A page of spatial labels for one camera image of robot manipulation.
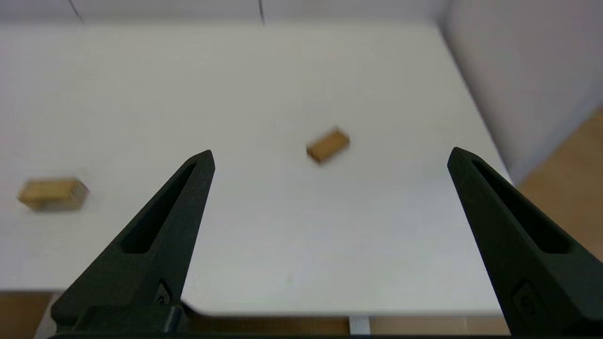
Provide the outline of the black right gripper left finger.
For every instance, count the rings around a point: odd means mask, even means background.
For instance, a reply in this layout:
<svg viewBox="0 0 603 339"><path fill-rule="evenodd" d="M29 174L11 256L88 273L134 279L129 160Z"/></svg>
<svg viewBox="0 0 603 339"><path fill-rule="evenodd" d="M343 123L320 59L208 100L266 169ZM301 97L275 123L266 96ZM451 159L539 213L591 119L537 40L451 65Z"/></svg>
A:
<svg viewBox="0 0 603 339"><path fill-rule="evenodd" d="M56 324L92 307L178 303L214 172L211 150L185 161L52 305Z"/></svg>

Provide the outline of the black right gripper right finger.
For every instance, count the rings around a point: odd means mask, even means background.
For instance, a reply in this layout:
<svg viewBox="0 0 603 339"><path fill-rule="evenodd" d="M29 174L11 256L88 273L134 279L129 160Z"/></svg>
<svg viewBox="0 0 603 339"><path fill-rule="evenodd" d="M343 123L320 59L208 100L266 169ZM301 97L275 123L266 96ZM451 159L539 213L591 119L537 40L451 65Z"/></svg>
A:
<svg viewBox="0 0 603 339"><path fill-rule="evenodd" d="M447 166L510 332L600 336L601 261L479 156Z"/></svg>

